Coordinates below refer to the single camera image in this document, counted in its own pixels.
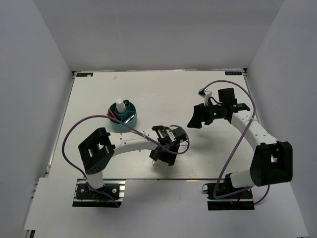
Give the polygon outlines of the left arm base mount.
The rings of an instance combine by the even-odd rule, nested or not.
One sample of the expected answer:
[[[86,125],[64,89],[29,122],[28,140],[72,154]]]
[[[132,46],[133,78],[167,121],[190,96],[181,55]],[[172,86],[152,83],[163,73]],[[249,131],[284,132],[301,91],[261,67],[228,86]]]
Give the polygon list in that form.
[[[100,192],[92,191],[84,179],[76,182],[73,207],[119,208],[125,193],[125,180],[104,179]]]

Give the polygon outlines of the red lip gloss tube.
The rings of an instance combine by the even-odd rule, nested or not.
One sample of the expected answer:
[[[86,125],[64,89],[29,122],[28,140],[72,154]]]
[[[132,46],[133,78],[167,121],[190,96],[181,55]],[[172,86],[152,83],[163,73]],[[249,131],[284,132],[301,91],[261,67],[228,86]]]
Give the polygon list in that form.
[[[108,115],[113,119],[118,119],[116,114],[111,109],[108,109]]]
[[[110,109],[108,109],[108,115],[111,116],[112,118],[115,118],[113,112]]]

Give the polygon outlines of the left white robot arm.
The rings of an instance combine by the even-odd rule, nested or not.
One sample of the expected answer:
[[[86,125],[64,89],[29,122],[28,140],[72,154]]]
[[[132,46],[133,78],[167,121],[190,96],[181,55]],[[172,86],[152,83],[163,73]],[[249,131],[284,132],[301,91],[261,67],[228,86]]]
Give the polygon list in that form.
[[[88,182],[87,191],[94,198],[104,194],[103,170],[112,157],[149,150],[153,161],[159,160],[173,166],[177,155],[186,153],[179,151],[183,142],[189,143],[188,134],[176,125],[158,125],[145,131],[133,129],[125,133],[107,132],[104,127],[96,129],[78,146]]]

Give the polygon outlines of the small round cream jar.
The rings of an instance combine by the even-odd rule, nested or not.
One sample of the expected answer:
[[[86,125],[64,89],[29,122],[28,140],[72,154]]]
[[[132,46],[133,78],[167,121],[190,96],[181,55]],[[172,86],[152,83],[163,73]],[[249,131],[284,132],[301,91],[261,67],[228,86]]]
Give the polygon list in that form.
[[[158,169],[162,166],[162,161],[161,160],[153,161],[152,165],[154,169]]]

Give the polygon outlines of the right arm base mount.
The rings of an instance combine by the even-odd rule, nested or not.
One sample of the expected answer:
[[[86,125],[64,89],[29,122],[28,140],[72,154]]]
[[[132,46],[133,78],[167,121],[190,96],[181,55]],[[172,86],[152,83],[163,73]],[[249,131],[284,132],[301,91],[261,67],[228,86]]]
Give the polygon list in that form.
[[[215,199],[213,190],[216,183],[205,183],[202,186],[202,192],[207,195],[207,205],[209,211],[246,211],[254,210],[253,195],[250,190],[229,196],[226,198]]]

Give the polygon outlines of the white round bottle in organizer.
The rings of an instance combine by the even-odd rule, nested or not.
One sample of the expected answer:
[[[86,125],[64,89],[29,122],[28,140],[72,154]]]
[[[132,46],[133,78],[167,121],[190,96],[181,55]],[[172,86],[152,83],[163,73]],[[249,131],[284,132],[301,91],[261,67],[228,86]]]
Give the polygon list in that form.
[[[126,105],[122,99],[117,99],[115,104],[116,104],[116,110],[119,114],[123,114],[126,112]]]

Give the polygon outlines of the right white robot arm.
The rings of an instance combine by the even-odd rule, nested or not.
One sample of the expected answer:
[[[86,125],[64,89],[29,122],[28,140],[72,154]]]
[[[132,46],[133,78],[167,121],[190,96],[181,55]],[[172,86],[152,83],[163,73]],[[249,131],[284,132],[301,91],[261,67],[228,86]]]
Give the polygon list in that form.
[[[234,198],[253,186],[266,186],[290,182],[293,178],[293,147],[287,141],[279,141],[270,135],[254,119],[245,103],[238,103],[233,88],[218,91],[219,102],[211,102],[212,93],[201,89],[198,94],[204,102],[194,106],[188,128],[202,128],[216,119],[227,120],[241,132],[254,155],[249,169],[225,174],[220,173],[213,196],[216,199]]]

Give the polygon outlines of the teal round organizer container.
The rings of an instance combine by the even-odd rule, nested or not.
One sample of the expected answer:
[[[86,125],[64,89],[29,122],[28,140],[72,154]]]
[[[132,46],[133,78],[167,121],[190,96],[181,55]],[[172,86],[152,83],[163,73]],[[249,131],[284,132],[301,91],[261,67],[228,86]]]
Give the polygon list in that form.
[[[137,110],[132,102],[129,100],[123,100],[118,104],[118,101],[113,103],[108,108],[107,115],[115,118],[122,123],[134,128],[137,124]]]

